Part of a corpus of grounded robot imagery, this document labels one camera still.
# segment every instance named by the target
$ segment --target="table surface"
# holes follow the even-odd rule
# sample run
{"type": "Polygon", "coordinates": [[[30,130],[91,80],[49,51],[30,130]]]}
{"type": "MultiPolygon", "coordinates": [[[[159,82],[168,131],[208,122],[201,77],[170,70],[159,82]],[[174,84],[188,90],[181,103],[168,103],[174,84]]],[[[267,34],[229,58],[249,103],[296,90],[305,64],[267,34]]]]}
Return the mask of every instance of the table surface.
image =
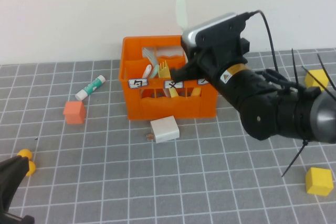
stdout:
{"type": "MultiPolygon", "coordinates": [[[[295,51],[297,65],[336,80],[336,51],[295,51]]],[[[253,69],[272,67],[270,52],[249,53],[253,69]]],[[[280,72],[294,80],[290,51],[277,52],[280,72]]],[[[129,122],[120,61],[0,67],[0,160],[33,152],[10,212],[36,223],[336,223],[336,189],[308,195],[310,167],[336,173],[336,145],[311,143],[281,178],[300,140],[246,135],[237,112],[218,97],[217,117],[177,120],[181,137],[147,142],[148,121],[129,122]],[[107,79],[84,100],[87,120],[67,125],[62,111],[98,75],[107,79]]],[[[305,73],[298,68],[300,82],[305,73]]]]}

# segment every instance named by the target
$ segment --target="white charger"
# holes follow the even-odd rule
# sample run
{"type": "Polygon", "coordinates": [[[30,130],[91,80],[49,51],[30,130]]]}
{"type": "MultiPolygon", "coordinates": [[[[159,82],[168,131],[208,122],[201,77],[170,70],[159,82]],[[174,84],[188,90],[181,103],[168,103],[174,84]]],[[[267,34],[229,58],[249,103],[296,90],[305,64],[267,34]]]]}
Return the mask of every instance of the white charger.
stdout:
{"type": "Polygon", "coordinates": [[[152,133],[147,135],[147,140],[155,140],[156,143],[166,142],[180,137],[174,116],[168,116],[151,121],[152,133]]]}

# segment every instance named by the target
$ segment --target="orange plastic basket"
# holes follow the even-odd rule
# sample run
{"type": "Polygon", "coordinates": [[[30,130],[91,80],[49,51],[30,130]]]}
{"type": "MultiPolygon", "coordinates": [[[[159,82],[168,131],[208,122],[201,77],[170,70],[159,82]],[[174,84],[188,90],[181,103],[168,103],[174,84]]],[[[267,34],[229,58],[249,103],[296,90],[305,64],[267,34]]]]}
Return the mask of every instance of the orange plastic basket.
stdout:
{"type": "MultiPolygon", "coordinates": [[[[175,118],[212,118],[216,116],[217,91],[202,80],[179,83],[180,96],[160,97],[166,78],[141,79],[148,64],[142,56],[143,48],[180,46],[180,36],[127,37],[123,40],[119,80],[122,85],[129,120],[155,120],[173,115],[175,118]],[[201,88],[200,96],[188,96],[193,88],[201,88]]],[[[180,68],[185,64],[181,55],[158,56],[159,63],[166,60],[169,68],[180,68]]]]}

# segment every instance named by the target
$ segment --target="red cube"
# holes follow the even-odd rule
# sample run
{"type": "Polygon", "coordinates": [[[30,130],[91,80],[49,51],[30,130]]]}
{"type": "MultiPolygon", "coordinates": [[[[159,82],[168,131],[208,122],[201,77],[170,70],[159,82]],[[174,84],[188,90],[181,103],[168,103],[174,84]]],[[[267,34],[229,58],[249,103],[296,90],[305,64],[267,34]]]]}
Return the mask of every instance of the red cube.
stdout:
{"type": "Polygon", "coordinates": [[[68,124],[81,124],[85,119],[85,107],[83,102],[67,102],[65,104],[63,115],[68,124]]]}

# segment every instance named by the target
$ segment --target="label sticker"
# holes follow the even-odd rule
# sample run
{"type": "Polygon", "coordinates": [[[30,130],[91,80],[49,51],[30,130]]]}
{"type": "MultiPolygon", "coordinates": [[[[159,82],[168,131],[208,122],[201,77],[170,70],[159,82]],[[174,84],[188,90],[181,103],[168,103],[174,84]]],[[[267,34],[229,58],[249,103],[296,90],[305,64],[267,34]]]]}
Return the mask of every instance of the label sticker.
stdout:
{"type": "Polygon", "coordinates": [[[198,79],[197,80],[197,84],[198,85],[206,85],[206,84],[208,84],[209,82],[207,81],[207,80],[205,80],[205,79],[198,79]]]}
{"type": "Polygon", "coordinates": [[[183,88],[183,81],[180,81],[180,82],[175,82],[173,80],[164,81],[164,88],[165,89],[171,89],[171,88],[181,89],[183,88]]]}
{"type": "Polygon", "coordinates": [[[230,74],[229,71],[225,70],[225,72],[221,76],[221,81],[226,84],[231,77],[232,77],[232,74],[230,74]]]}
{"type": "Polygon", "coordinates": [[[248,68],[244,64],[242,63],[235,64],[225,70],[225,72],[221,76],[221,81],[226,84],[231,79],[232,76],[245,69],[248,68]]]}
{"type": "Polygon", "coordinates": [[[130,86],[131,89],[138,89],[138,88],[147,86],[148,80],[145,78],[131,79],[131,80],[128,80],[128,85],[130,86]]]}

